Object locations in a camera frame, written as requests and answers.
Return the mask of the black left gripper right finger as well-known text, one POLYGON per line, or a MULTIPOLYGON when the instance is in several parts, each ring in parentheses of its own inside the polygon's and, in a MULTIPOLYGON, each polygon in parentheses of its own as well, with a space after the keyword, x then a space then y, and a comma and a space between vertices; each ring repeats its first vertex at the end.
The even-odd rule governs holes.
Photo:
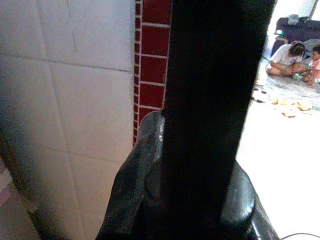
POLYGON ((220 214, 224 240, 278 240, 254 186, 242 167, 235 162, 220 214))

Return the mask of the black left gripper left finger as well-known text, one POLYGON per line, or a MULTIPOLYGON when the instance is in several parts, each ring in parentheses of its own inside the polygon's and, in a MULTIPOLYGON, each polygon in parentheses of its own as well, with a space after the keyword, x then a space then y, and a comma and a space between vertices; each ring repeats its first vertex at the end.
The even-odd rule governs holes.
POLYGON ((145 179, 161 159, 165 117, 147 114, 138 129, 135 145, 117 172, 98 240, 131 240, 146 195, 145 179))

